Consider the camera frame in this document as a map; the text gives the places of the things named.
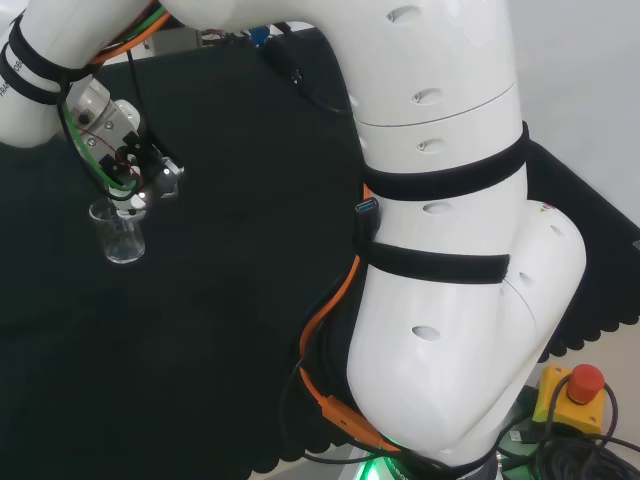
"table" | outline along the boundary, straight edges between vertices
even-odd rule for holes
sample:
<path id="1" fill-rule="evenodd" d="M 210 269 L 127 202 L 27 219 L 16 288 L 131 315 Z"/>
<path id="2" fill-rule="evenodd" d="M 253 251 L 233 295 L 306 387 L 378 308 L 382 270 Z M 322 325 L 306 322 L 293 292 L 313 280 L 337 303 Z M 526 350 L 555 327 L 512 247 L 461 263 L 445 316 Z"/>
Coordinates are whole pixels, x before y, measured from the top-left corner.
<path id="1" fill-rule="evenodd" d="M 61 141 L 0 148 L 3 478 L 246 480 L 344 441 L 296 385 L 300 446 L 285 448 L 275 405 L 305 310 L 352 261 L 351 120 L 309 104 L 253 48 L 149 59 L 139 73 L 152 124 L 187 164 L 180 198 L 145 220 L 140 262 L 101 257 L 96 193 Z M 126 66 L 102 81 L 134 98 Z M 637 321 L 640 232 L 532 148 L 531 197 L 587 239 L 589 271 L 551 349 L 562 353 Z"/>

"velcro strap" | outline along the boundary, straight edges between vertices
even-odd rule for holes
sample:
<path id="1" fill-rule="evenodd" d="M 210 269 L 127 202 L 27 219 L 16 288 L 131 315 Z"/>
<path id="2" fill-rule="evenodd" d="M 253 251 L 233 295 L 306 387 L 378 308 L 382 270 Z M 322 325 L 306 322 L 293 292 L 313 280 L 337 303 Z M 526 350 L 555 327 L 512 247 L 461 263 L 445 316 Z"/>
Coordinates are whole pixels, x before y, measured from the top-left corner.
<path id="1" fill-rule="evenodd" d="M 400 277 L 461 285 L 502 283 L 509 255 L 454 255 L 421 252 L 377 242 L 354 240 L 357 255 L 369 265 Z"/>
<path id="2" fill-rule="evenodd" d="M 2 53 L 0 53 L 0 76 L 2 76 L 7 85 L 23 97 L 33 100 L 34 102 L 41 103 L 42 105 L 55 105 L 58 102 L 60 92 L 43 90 L 18 75 L 17 70 L 20 69 L 20 64 L 17 64 L 15 67 L 9 64 L 7 60 L 7 46 L 8 44 L 5 44 Z"/>
<path id="3" fill-rule="evenodd" d="M 82 69 L 65 68 L 42 57 L 22 35 L 22 30 L 20 29 L 21 21 L 22 15 L 16 18 L 13 29 L 9 34 L 9 45 L 16 57 L 39 77 L 61 85 L 64 81 L 77 82 L 97 71 L 98 67 L 95 65 L 88 65 Z"/>
<path id="4" fill-rule="evenodd" d="M 364 181 L 381 197 L 406 202 L 440 200 L 479 192 L 516 173 L 530 156 L 529 129 L 509 148 L 484 160 L 427 173 L 387 173 L 365 165 Z"/>

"glass beaker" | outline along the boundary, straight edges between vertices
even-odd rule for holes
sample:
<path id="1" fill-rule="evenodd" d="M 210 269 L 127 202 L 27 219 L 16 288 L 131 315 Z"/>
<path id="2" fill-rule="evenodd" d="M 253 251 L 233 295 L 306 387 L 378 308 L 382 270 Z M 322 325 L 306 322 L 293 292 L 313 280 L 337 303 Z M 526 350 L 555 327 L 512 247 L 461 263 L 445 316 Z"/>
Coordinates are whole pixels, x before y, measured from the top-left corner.
<path id="1" fill-rule="evenodd" d="M 131 263 L 144 255 L 144 237 L 140 219 L 118 216 L 113 203 L 102 197 L 91 205 L 89 216 L 96 226 L 98 240 L 107 260 L 117 264 Z"/>

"robotic arm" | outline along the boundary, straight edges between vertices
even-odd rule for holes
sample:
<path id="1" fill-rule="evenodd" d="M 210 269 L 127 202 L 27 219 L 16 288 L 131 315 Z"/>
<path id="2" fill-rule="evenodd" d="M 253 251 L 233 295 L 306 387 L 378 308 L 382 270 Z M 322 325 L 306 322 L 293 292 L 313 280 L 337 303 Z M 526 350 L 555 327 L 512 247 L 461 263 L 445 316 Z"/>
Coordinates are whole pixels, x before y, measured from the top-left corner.
<path id="1" fill-rule="evenodd" d="M 31 0 L 21 28 L 39 55 L 81 69 L 147 3 Z M 370 266 L 349 351 L 353 396 L 385 437 L 422 457 L 458 466 L 485 456 L 586 264 L 572 222 L 527 200 L 506 0 L 162 3 L 194 28 L 301 20 L 329 39 L 380 214 L 359 247 Z M 59 91 L 11 48 L 6 58 L 27 82 Z M 59 130 L 55 107 L 6 84 L 0 93 L 0 142 L 32 147 Z M 99 105 L 94 134 L 109 134 L 105 112 L 137 127 L 95 81 L 76 83 L 67 102 L 76 119 Z"/>

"emergency stop button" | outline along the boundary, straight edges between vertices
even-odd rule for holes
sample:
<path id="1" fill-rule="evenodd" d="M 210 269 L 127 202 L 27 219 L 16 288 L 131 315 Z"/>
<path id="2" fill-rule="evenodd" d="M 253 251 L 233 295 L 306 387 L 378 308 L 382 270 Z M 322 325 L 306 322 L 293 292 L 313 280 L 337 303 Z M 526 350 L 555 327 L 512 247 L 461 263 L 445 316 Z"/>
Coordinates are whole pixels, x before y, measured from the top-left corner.
<path id="1" fill-rule="evenodd" d="M 567 395 L 578 405 L 586 405 L 604 388 L 604 375 L 593 365 L 578 365 L 573 369 Z"/>

